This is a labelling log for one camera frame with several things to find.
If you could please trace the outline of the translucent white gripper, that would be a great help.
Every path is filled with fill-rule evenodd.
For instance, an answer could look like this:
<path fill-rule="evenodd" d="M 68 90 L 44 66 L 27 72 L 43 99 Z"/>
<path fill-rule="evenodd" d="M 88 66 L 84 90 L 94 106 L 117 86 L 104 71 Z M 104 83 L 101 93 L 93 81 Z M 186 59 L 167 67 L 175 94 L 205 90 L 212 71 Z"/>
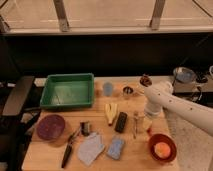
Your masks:
<path fill-rule="evenodd" d="M 138 128 L 143 131 L 148 131 L 151 128 L 155 119 L 155 115 L 150 115 L 148 113 L 140 113 L 138 116 Z"/>

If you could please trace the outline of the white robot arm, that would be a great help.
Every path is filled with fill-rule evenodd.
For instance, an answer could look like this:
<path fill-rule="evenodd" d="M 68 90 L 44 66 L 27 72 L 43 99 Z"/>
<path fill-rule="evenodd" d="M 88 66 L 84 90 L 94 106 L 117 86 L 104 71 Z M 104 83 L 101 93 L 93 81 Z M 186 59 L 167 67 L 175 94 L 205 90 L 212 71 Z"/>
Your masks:
<path fill-rule="evenodd" d="M 213 136 L 213 108 L 174 96 L 173 86 L 168 81 L 142 84 L 142 87 L 147 98 L 146 115 L 157 116 L 162 108 L 166 108 Z"/>

